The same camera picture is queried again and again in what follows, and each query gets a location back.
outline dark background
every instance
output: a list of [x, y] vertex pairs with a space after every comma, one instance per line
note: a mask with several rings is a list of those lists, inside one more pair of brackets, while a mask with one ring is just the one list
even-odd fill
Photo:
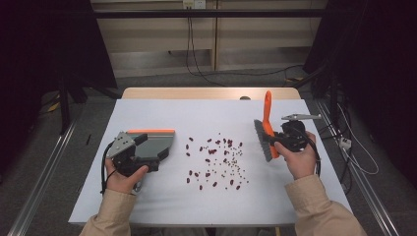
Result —
[[8, 0], [0, 9], [1, 130], [12, 141], [1, 157], [3, 172], [25, 143], [42, 95], [58, 90], [60, 79], [71, 94], [91, 83], [117, 85], [96, 20], [51, 13], [92, 12], [89, 0]]
[[[417, 20], [413, 6], [405, 0], [330, 0], [328, 8], [355, 9], [357, 15], [322, 19], [304, 69], [314, 72], [336, 50], [330, 70], [313, 81], [313, 95], [325, 95], [334, 73], [374, 140], [417, 187]], [[345, 29], [345, 41], [337, 45]]]

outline brush bristles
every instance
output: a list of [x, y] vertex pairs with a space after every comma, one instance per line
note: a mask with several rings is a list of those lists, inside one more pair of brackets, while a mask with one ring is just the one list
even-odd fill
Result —
[[272, 160], [272, 155], [270, 154], [269, 142], [265, 142], [266, 133], [264, 130], [264, 126], [262, 125], [262, 121], [254, 120], [254, 123], [255, 123], [255, 130], [257, 131], [262, 150], [264, 151], [265, 159], [267, 162], [270, 162]]

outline hand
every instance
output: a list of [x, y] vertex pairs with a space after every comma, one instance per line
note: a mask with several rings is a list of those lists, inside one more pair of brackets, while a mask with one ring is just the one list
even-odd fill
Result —
[[[316, 136], [306, 131], [307, 137], [316, 143]], [[284, 156], [289, 172], [294, 180], [313, 175], [316, 166], [316, 153], [310, 145], [302, 151], [292, 152], [279, 142], [274, 144], [276, 150]]]
[[[105, 160], [105, 168], [107, 176], [116, 169], [111, 159]], [[149, 168], [147, 166], [142, 166], [130, 177], [126, 177], [116, 171], [107, 179], [107, 189], [119, 193], [131, 194], [135, 184], [144, 178], [145, 174], [148, 173], [148, 170]]]

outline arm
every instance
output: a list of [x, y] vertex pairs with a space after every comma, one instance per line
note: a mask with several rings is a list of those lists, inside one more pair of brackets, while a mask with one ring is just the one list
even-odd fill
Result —
[[[307, 136], [316, 142], [313, 134], [307, 132]], [[310, 145], [300, 152], [291, 152], [280, 143], [275, 147], [295, 180], [285, 189], [298, 216], [297, 235], [366, 235], [348, 209], [328, 199], [322, 181], [314, 175], [316, 157]]]
[[[115, 168], [111, 159], [105, 160], [107, 175]], [[115, 172], [107, 179], [107, 189], [97, 215], [92, 216], [80, 235], [130, 235], [129, 217], [136, 202], [131, 191], [148, 172], [143, 166], [129, 178]]]

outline brush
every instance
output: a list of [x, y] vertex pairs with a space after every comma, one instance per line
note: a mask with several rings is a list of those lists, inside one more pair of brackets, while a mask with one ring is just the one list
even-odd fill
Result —
[[264, 120], [255, 120], [255, 130], [257, 131], [258, 138], [260, 140], [261, 147], [264, 151], [264, 156], [267, 162], [270, 162], [273, 158], [278, 158], [279, 153], [274, 146], [271, 146], [268, 141], [268, 136], [274, 137], [272, 126], [269, 122], [270, 107], [272, 104], [271, 93], [268, 90], [265, 95], [264, 102]]

